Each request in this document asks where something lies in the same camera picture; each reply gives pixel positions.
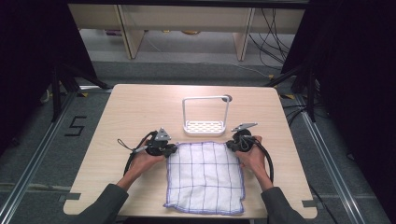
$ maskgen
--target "floor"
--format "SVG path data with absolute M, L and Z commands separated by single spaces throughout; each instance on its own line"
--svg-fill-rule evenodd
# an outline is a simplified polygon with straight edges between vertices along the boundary
M 264 63 L 275 68 L 281 66 L 278 60 L 268 55 L 260 54 L 260 51 L 251 39 L 248 41 L 245 60 L 238 62 L 233 46 L 233 36 L 226 33 L 201 32 L 198 35 L 185 35 L 180 31 L 147 31 L 139 52 L 133 60 L 127 58 L 121 37 L 106 35 L 103 30 L 81 30 L 80 33 L 93 62 L 228 64 L 247 70 L 251 70 L 252 66 L 264 66 Z M 252 38 L 261 44 L 262 40 L 258 34 L 252 34 Z M 290 46 L 293 35 L 279 35 L 279 38 L 283 44 Z M 276 46 L 273 38 L 269 38 L 268 42 L 272 46 Z M 279 59 L 282 59 L 282 55 L 278 49 L 268 47 L 268 50 Z M 260 69 L 252 72 L 265 77 L 268 76 L 268 74 Z M 285 96 L 284 99 L 281 99 L 283 106 L 304 102 L 304 100 L 298 97 L 293 100 L 288 99 L 286 96 L 290 93 L 289 88 L 287 88 L 286 84 L 281 87 L 279 93 Z M 98 98 L 98 100 L 87 103 L 77 98 L 70 106 L 80 114 L 95 114 L 97 118 L 100 118 L 101 111 L 103 111 L 106 105 L 108 94 L 92 94 L 92 97 Z M 45 104 L 41 108 L 38 108 L 31 118 L 30 127 L 27 127 L 21 135 L 29 135 L 33 132 L 38 136 L 44 136 L 46 130 L 51 128 L 45 121 L 51 116 L 50 107 L 51 104 Z M 294 108 L 285 108 L 285 115 L 292 113 Z M 320 198 L 325 202 L 320 203 L 318 196 L 313 194 L 318 202 L 318 217 L 308 222 L 334 223 L 325 209 L 325 206 L 327 206 L 335 214 L 339 223 L 390 223 L 376 197 L 371 192 L 370 187 L 364 181 L 359 168 L 352 160 L 347 158 L 345 144 L 338 135 L 331 120 L 326 117 L 325 109 L 319 107 L 316 109 L 316 113 L 318 119 L 315 124 L 312 124 L 309 118 L 302 115 L 291 124 L 292 126 L 290 128 L 299 150 L 307 180 L 315 187 Z M 66 121 L 62 125 L 68 125 L 71 119 L 66 118 Z M 92 136 L 92 132 L 94 132 L 94 127 L 91 127 L 88 133 L 84 134 L 87 134 L 86 137 L 89 138 L 89 136 Z M 324 139 L 325 143 L 315 141 L 313 138 L 315 134 Z M 60 147 L 63 144 L 65 144 L 65 140 L 55 138 L 51 142 L 51 147 Z M 81 136 L 73 144 L 76 147 L 81 147 L 81 145 L 87 147 L 86 145 L 89 144 L 89 141 L 84 140 L 84 137 Z M 23 152 L 10 150 L 1 158 L 0 176 L 2 176 L 2 179 L 0 185 L 0 202 L 4 202 L 7 199 L 13 186 L 19 181 L 21 174 L 25 172 L 28 161 L 35 155 L 36 146 L 39 145 L 40 139 L 37 138 L 33 138 L 27 142 L 24 141 L 19 147 L 30 148 L 29 150 Z M 37 168 L 38 175 L 33 178 L 34 182 L 39 183 L 41 176 L 53 175 L 48 174 L 50 172 L 61 174 L 62 169 L 73 169 L 73 172 L 76 172 L 79 166 L 71 166 L 68 160 L 75 160 L 79 163 L 84 153 L 84 151 L 73 150 L 73 153 L 70 153 L 65 159 L 60 158 L 57 153 L 49 150 L 46 159 Z M 58 162 L 56 167 L 53 166 L 54 162 Z M 340 173 L 344 183 L 335 183 L 337 176 L 329 172 L 332 169 L 332 164 L 335 164 L 335 170 Z M 11 219 L 10 223 L 24 223 L 26 220 L 32 220 L 32 223 L 49 223 L 54 222 L 53 220 L 58 220 L 57 223 L 66 223 L 69 217 L 62 214 L 62 197 L 70 190 L 70 183 L 72 182 L 73 179 L 71 177 L 60 175 L 59 178 L 56 178 L 56 180 L 50 183 L 50 187 L 56 188 L 56 191 L 50 191 L 49 186 L 30 185 L 27 193 L 21 200 L 20 206 L 14 211 L 14 218 Z M 352 202 L 358 204 L 358 213 L 361 213 L 362 219 L 359 217 L 354 218 L 354 215 L 350 214 L 350 209 L 348 210 L 347 208 L 348 203 L 350 203 L 347 202 L 348 197 L 344 197 L 339 193 L 340 190 L 343 190 L 343 186 L 346 186 L 346 192 L 351 194 Z M 39 212 L 37 210 L 39 211 L 41 203 L 52 204 L 50 209 L 53 212 L 45 216 L 38 214 Z M 256 221 L 257 223 L 264 223 L 263 220 Z

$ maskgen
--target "white towel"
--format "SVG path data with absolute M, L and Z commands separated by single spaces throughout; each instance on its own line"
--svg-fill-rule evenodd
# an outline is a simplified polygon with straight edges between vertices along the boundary
M 185 213 L 234 215 L 244 212 L 243 173 L 223 143 L 183 143 L 167 160 L 164 207 Z

